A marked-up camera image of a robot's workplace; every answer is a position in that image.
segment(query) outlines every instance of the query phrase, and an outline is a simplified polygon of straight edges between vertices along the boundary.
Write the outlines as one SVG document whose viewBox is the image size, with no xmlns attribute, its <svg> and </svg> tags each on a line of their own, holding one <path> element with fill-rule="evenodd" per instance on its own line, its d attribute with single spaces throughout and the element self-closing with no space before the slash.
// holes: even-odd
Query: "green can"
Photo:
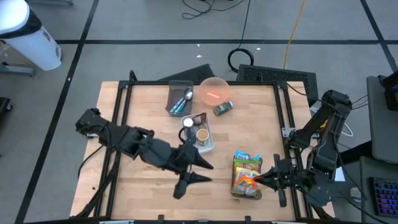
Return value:
<svg viewBox="0 0 398 224">
<path fill-rule="evenodd" d="M 213 112 L 216 116 L 219 116 L 225 114 L 227 111 L 231 110 L 232 108 L 234 108 L 233 103 L 231 101 L 228 101 L 213 108 Z"/>
</svg>

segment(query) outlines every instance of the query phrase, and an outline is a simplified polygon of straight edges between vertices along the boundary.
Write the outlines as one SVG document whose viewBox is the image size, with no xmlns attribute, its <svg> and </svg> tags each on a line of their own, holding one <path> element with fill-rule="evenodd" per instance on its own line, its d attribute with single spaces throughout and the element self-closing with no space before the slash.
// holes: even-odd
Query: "translucent bowl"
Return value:
<svg viewBox="0 0 398 224">
<path fill-rule="evenodd" d="M 210 106 L 217 106 L 224 103 L 228 100 L 229 95 L 229 85 L 222 78 L 207 78 L 199 86 L 200 98 Z"/>
</svg>

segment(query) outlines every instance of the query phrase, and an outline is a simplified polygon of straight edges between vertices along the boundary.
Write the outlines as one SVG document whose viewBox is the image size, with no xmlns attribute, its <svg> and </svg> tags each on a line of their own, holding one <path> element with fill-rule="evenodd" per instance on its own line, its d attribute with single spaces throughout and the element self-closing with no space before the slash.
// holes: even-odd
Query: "trash can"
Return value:
<svg viewBox="0 0 398 224">
<path fill-rule="evenodd" d="M 24 0 L 0 1 L 0 39 L 44 71 L 61 65 L 61 47 Z"/>
</svg>

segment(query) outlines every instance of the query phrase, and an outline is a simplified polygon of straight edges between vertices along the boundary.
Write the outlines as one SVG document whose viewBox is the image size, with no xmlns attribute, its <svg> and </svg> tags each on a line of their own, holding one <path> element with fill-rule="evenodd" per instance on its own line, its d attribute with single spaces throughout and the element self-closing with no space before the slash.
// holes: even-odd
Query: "wooden table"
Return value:
<svg viewBox="0 0 398 224">
<path fill-rule="evenodd" d="M 290 83 L 305 92 L 302 82 Z M 102 117 L 111 120 L 118 82 L 103 82 L 97 108 Z M 281 102 L 284 102 L 282 90 Z M 134 85 L 127 124 L 155 131 L 155 138 L 168 141 L 172 147 L 180 144 L 177 133 L 181 128 L 180 118 L 172 118 L 165 110 L 169 87 L 167 85 Z M 310 119 L 310 110 L 305 96 L 289 89 L 290 101 L 297 128 L 302 128 Z M 192 114 L 207 112 L 215 148 L 203 157 L 214 170 L 193 167 L 201 175 L 211 177 L 212 182 L 190 185 L 180 200 L 172 197 L 178 177 L 173 172 L 161 171 L 140 159 L 133 161 L 123 155 L 119 168 L 112 219 L 156 220 L 165 215 L 166 220 L 295 220 L 290 191 L 286 190 L 287 206 L 279 207 L 278 193 L 272 189 L 262 190 L 262 199 L 248 200 L 230 194 L 232 158 L 239 149 L 263 158 L 262 172 L 274 165 L 273 154 L 284 158 L 280 125 L 272 86 L 231 86 L 231 101 L 234 109 L 216 117 L 212 107 L 198 97 L 195 86 Z M 119 110 L 119 123 L 124 102 Z M 282 103 L 285 123 L 288 125 L 285 103 Z M 99 146 L 97 139 L 88 141 L 85 157 Z M 72 205 L 71 215 L 80 212 L 98 188 L 104 152 L 90 159 L 81 170 L 80 179 Z M 302 154 L 304 165 L 309 149 Z M 104 193 L 101 214 L 105 214 L 108 193 Z M 303 197 L 298 192 L 301 214 L 305 216 Z M 325 208 L 334 216 L 329 203 Z"/>
</svg>

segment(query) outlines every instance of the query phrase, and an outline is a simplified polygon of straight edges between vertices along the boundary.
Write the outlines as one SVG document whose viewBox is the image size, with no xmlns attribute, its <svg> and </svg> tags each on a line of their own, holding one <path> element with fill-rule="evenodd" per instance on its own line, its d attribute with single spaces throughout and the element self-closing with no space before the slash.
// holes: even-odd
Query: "black keyboard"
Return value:
<svg viewBox="0 0 398 224">
<path fill-rule="evenodd" d="M 370 177 L 369 183 L 373 193 L 374 213 L 398 218 L 398 180 Z"/>
</svg>

